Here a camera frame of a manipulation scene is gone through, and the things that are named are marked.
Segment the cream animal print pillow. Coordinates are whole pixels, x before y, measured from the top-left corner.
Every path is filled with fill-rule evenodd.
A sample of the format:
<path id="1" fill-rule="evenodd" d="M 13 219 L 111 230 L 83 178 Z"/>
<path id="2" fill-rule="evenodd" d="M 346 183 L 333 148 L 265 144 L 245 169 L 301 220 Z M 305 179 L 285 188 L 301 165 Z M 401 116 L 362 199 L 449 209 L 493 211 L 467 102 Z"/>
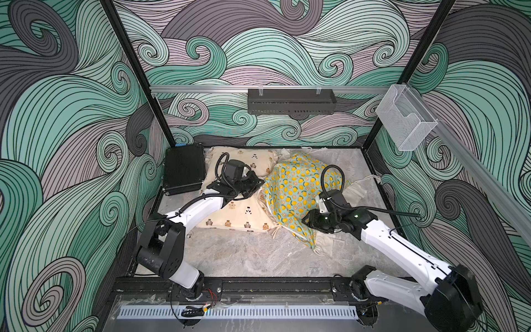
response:
<path id="1" fill-rule="evenodd" d="M 215 181 L 214 166 L 223 153 L 228 153 L 231 159 L 240 160 L 251 167 L 251 170 L 264 180 L 277 164 L 278 151 L 269 149 L 238 149 L 234 147 L 212 147 L 205 156 L 206 178 L 201 190 Z M 198 225 L 198 228 L 216 228 L 243 232 L 268 232 L 278 224 L 274 221 L 264 199 L 264 192 L 259 188 L 250 198 L 243 199 L 239 195 L 235 201 L 229 202 L 221 210 L 211 214 Z"/>

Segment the green lemon print pillow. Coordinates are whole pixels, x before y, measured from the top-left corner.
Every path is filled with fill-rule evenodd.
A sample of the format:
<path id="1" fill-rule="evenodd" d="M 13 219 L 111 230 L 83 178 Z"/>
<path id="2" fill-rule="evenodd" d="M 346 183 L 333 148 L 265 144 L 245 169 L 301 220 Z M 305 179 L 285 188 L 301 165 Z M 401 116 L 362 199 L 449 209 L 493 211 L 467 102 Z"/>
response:
<path id="1" fill-rule="evenodd" d="M 317 200 L 325 167 L 311 155 L 297 152 L 277 163 L 259 190 L 261 206 L 270 218 L 319 256 L 332 253 L 334 236 L 313 230 L 302 220 L 319 208 Z"/>

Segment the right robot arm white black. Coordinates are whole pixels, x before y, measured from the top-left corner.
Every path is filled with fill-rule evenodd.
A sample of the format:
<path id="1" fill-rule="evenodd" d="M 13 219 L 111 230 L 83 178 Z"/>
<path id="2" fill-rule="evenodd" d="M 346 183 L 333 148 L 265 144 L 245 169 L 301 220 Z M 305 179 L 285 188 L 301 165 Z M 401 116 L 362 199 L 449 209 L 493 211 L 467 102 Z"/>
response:
<path id="1" fill-rule="evenodd" d="M 302 222 L 325 234 L 340 231 L 393 260 L 410 279 L 392 277 L 364 266 L 351 277 L 349 288 L 365 324 L 376 321 L 379 302 L 391 300 L 427 318 L 437 331 L 468 331 L 480 318 L 483 303 L 477 279 L 462 264 L 452 266 L 419 249 L 389 228 L 373 207 L 340 205 L 322 199 Z"/>

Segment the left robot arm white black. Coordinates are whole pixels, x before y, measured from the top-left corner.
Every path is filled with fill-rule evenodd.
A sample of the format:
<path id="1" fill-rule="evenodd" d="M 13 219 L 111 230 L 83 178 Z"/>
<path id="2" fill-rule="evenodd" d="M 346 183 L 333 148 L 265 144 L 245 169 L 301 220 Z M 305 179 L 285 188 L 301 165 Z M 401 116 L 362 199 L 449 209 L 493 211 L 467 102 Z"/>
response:
<path id="1" fill-rule="evenodd" d="M 184 261 L 186 236 L 234 199 L 250 198 L 263 184 L 254 172 L 239 180 L 214 181 L 183 207 L 146 222 L 135 249 L 136 263 L 183 289 L 201 291 L 204 275 Z"/>

